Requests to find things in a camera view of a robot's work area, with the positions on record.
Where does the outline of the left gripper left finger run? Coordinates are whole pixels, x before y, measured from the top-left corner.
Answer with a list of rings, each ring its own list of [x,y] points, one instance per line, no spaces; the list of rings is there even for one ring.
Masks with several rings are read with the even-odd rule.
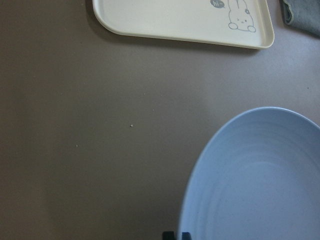
[[[175,240],[175,232],[174,231],[164,231],[162,233],[162,240]]]

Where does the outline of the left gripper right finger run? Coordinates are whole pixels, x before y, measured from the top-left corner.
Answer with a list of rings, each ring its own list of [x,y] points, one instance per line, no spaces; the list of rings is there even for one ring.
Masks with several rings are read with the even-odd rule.
[[[181,240],[192,240],[192,236],[190,232],[182,232]]]

